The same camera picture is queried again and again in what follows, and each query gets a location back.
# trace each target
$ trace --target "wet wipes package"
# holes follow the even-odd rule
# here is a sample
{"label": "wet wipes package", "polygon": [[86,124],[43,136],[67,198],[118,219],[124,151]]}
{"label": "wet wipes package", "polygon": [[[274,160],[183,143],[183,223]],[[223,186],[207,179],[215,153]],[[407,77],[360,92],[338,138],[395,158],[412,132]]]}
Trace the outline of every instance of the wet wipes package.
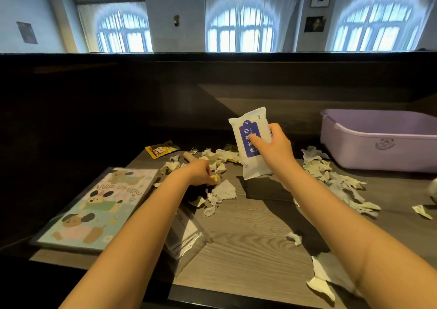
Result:
{"label": "wet wipes package", "polygon": [[260,152],[254,147],[248,137],[250,133],[254,133],[265,142],[271,142],[272,137],[266,118],[266,108],[260,107],[244,114],[240,118],[231,118],[229,123],[234,130],[239,159],[243,164],[243,178],[248,180],[272,173],[265,164]]}

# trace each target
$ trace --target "cartoon dog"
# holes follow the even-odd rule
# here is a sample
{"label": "cartoon dog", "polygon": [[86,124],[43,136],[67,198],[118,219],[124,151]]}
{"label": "cartoon dog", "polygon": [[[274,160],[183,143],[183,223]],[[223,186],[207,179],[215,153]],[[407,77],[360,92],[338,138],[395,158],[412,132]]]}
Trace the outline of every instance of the cartoon dog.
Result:
{"label": "cartoon dog", "polygon": [[137,185],[139,180],[143,179],[145,176],[132,176],[134,172],[123,172],[121,170],[112,170],[110,171],[111,178],[109,182],[113,185],[117,183],[125,183],[128,185]]}
{"label": "cartoon dog", "polygon": [[79,216],[78,214],[69,214],[62,218],[63,228],[56,231],[52,236],[60,241],[62,239],[84,239],[84,243],[93,243],[103,234],[105,226],[90,227],[82,223],[90,222],[95,218],[95,214]]}
{"label": "cartoon dog", "polygon": [[102,190],[100,193],[98,190],[93,190],[90,193],[90,197],[87,199],[86,203],[81,206],[82,209],[92,209],[101,210],[109,212],[117,212],[121,207],[123,200],[111,201],[105,200],[105,198],[111,196],[114,192],[112,190],[105,191]]}

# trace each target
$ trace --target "white curtain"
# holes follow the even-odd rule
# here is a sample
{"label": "white curtain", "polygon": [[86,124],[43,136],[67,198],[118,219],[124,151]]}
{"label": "white curtain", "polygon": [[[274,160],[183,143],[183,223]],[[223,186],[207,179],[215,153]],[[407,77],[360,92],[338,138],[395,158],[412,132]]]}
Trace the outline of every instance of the white curtain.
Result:
{"label": "white curtain", "polygon": [[207,52],[282,51],[296,0],[206,0]]}
{"label": "white curtain", "polygon": [[431,4],[432,0],[336,0],[325,51],[414,50]]}
{"label": "white curtain", "polygon": [[90,52],[152,52],[145,2],[78,6]]}

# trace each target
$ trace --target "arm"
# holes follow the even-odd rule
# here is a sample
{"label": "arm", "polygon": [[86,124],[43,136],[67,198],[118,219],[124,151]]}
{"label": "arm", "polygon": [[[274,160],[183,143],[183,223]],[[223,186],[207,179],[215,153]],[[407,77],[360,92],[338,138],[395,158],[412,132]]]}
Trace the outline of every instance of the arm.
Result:
{"label": "arm", "polygon": [[179,203],[189,185],[214,185],[209,164],[196,159],[173,171],[139,207],[61,307],[139,308]]}
{"label": "arm", "polygon": [[340,201],[293,157],[290,141],[271,124],[272,141],[249,135],[270,169],[298,201],[348,276],[373,308],[435,308],[437,271]]}

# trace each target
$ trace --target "wooden table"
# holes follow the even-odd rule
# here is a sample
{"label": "wooden table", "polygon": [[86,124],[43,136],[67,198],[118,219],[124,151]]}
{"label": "wooden table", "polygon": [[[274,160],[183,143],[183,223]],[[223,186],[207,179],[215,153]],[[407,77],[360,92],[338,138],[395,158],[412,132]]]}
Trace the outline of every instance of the wooden table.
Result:
{"label": "wooden table", "polygon": [[[168,159],[166,156],[152,160],[143,151],[127,167],[160,169]],[[368,182],[362,196],[382,209],[374,223],[437,268],[437,211],[429,210],[435,219],[426,220],[411,208],[433,204],[426,194],[432,175],[411,178],[402,173],[348,173],[333,164],[335,172]],[[202,217],[201,209],[196,211],[214,243],[207,244],[174,278],[173,284],[331,308],[325,298],[306,285],[314,276],[311,255],[329,248],[274,176],[244,181],[242,172],[242,166],[227,163],[227,171],[222,175],[235,186],[236,200],[222,202],[209,218]],[[290,230],[303,235],[302,245],[295,246],[285,238]],[[96,257],[42,249],[31,259],[87,269]],[[334,288],[335,308],[368,308],[362,299]]]}

